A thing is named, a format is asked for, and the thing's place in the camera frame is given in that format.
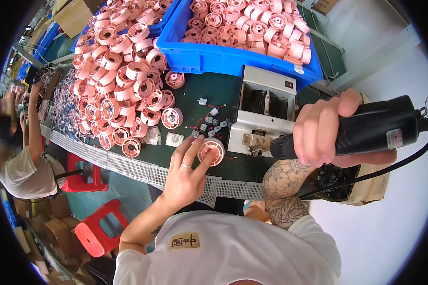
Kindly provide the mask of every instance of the pile of pink plastic parts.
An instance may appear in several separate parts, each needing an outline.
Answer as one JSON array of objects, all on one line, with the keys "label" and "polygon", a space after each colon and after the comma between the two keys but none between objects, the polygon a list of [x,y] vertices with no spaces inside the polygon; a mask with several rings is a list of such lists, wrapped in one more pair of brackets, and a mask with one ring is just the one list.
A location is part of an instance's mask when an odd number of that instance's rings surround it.
[{"label": "pile of pink plastic parts", "polygon": [[[121,145],[128,157],[136,157],[148,126],[160,119],[167,128],[181,125],[183,116],[173,108],[170,90],[162,90],[160,75],[167,71],[165,55],[149,38],[148,25],[160,21],[171,3],[154,1],[107,1],[107,6],[89,21],[87,34],[75,47],[74,67],[78,80],[81,133],[100,139],[104,149]],[[118,32],[128,29],[123,35]],[[168,71],[170,88],[184,85],[183,73]]]},{"label": "pile of pink plastic parts", "polygon": [[183,43],[239,48],[295,65],[311,61],[309,27],[293,0],[194,0]]}]

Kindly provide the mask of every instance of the black power tool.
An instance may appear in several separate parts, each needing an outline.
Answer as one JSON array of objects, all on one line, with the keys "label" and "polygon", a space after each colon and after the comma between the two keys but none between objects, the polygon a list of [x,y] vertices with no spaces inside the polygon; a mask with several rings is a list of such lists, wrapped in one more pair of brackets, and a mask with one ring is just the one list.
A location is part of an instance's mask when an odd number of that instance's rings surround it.
[{"label": "black power tool", "polygon": [[[388,101],[360,105],[351,117],[340,117],[336,155],[371,153],[410,145],[417,141],[421,132],[428,131],[428,118],[425,115],[426,108],[415,110],[407,95]],[[353,181],[335,183],[320,191],[305,194],[301,198],[382,175],[414,161],[427,150],[428,144],[412,156],[390,167],[358,177]],[[297,159],[293,149],[293,134],[286,134],[272,140],[270,152],[275,158]]]}]

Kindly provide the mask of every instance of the shirt sleeve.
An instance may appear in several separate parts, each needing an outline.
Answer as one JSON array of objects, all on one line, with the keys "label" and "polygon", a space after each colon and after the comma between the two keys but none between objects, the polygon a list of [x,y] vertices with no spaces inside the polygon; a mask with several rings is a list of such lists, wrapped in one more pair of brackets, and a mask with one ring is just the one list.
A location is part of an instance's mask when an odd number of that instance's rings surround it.
[{"label": "shirt sleeve", "polygon": [[9,182],[21,184],[36,171],[35,164],[30,156],[29,147],[26,146],[19,154],[6,162],[0,173],[0,181],[4,185]]},{"label": "shirt sleeve", "polygon": [[144,254],[134,249],[121,251],[116,258],[116,272],[114,273],[113,285],[137,284],[137,267]]},{"label": "shirt sleeve", "polygon": [[335,271],[337,276],[341,276],[341,255],[335,239],[324,232],[311,215],[298,219],[288,231],[311,245],[327,260],[328,265]]}]

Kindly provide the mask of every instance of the tattooed arm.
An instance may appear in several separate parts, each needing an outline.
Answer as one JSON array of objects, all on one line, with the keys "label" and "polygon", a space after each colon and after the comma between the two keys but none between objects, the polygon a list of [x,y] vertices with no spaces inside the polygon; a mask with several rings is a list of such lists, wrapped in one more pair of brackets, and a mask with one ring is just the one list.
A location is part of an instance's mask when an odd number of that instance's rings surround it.
[{"label": "tattooed arm", "polygon": [[280,160],[265,173],[263,197],[273,225],[288,230],[296,220],[309,214],[296,194],[314,169],[299,160]]},{"label": "tattooed arm", "polygon": [[172,209],[158,197],[149,208],[139,214],[122,232],[120,236],[119,252],[124,249],[134,249],[147,254],[146,247],[155,238],[165,221],[177,209]]}]

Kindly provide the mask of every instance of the finger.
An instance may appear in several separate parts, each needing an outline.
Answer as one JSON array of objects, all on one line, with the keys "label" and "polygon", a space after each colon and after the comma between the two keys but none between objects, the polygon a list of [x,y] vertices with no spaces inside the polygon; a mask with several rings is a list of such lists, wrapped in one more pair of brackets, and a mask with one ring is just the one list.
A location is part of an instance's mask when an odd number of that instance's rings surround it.
[{"label": "finger", "polygon": [[320,154],[320,160],[324,163],[331,163],[335,158],[335,142],[338,137],[339,128],[339,102],[339,98],[333,97],[320,111],[317,149]]},{"label": "finger", "polygon": [[206,175],[203,175],[200,179],[200,182],[198,182],[198,186],[197,186],[198,198],[200,198],[201,194],[203,194],[205,185],[206,185]]},{"label": "finger", "polygon": [[215,161],[217,154],[218,154],[218,152],[216,150],[213,150],[213,149],[211,149],[211,151],[209,151],[206,154],[203,161],[192,172],[193,179],[199,180],[206,174],[206,171],[208,171],[211,163],[213,163]]},{"label": "finger", "polygon": [[204,136],[201,134],[198,136],[196,140],[192,143],[192,145],[189,147],[189,149],[184,154],[183,158],[183,164],[186,165],[192,165],[194,162],[194,158],[198,153],[198,150],[200,149],[201,145],[204,143]]},{"label": "finger", "polygon": [[338,113],[342,117],[350,117],[363,103],[360,93],[352,88],[341,93]]},{"label": "finger", "polygon": [[176,148],[176,150],[171,155],[170,168],[181,167],[181,163],[183,162],[183,157],[194,140],[195,140],[194,136],[190,135],[187,139],[183,141],[181,145],[179,145]]},{"label": "finger", "polygon": [[327,101],[319,100],[317,101],[309,112],[306,115],[306,118],[303,122],[303,146],[304,146],[304,154],[309,161],[311,161],[313,166],[320,167],[318,162],[320,160],[319,149],[317,147],[317,134],[319,130],[319,118],[320,112],[325,108],[328,104]]},{"label": "finger", "polygon": [[293,126],[293,150],[303,165],[308,164],[308,158],[304,154],[304,145],[302,141],[303,122],[306,118],[306,114],[312,109],[313,105],[314,104],[306,104],[303,106]]},{"label": "finger", "polygon": [[342,168],[352,167],[361,163],[383,165],[395,162],[397,156],[398,154],[396,150],[387,150],[373,153],[362,153],[351,156],[335,157],[332,163]]}]

